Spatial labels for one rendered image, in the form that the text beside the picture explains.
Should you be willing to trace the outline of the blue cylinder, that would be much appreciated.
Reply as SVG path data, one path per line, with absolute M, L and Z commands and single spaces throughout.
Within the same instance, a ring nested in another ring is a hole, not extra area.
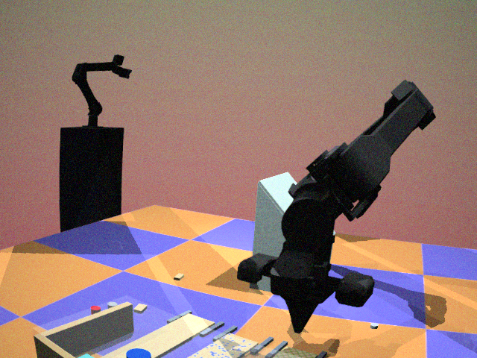
M 131 349 L 127 351 L 126 358 L 151 358 L 151 353 L 144 349 Z

